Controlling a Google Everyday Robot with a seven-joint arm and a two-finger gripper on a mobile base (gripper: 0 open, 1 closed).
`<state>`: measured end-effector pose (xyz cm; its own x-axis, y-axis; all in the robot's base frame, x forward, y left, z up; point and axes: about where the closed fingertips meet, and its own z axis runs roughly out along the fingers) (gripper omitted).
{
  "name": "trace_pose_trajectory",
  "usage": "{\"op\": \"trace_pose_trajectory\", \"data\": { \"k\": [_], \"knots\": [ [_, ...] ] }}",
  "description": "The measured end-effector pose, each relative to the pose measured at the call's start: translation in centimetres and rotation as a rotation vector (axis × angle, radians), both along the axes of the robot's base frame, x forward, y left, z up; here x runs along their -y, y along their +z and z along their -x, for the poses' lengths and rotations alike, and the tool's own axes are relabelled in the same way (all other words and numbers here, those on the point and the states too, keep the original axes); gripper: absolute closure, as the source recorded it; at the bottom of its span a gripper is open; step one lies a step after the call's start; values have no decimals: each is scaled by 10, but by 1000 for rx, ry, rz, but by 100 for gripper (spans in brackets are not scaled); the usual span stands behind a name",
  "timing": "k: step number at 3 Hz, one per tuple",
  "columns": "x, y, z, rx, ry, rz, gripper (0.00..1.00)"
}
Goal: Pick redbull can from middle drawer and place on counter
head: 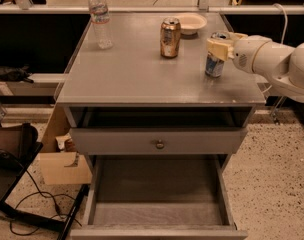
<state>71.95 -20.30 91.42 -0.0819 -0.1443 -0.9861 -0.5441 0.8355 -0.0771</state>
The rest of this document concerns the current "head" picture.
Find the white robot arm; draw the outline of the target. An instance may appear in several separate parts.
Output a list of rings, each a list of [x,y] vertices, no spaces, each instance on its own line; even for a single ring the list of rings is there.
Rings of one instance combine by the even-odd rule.
[[[207,48],[217,59],[231,59],[237,69],[264,77],[280,95],[304,103],[304,43],[291,47],[260,35],[228,32],[225,38],[208,38]]]

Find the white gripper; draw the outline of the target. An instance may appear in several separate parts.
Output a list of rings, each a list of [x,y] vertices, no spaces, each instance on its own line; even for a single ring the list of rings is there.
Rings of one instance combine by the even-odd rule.
[[[232,59],[234,66],[246,73],[253,74],[253,63],[258,51],[268,42],[270,38],[247,34],[229,32],[231,40],[207,39],[208,51],[218,59],[227,61]]]

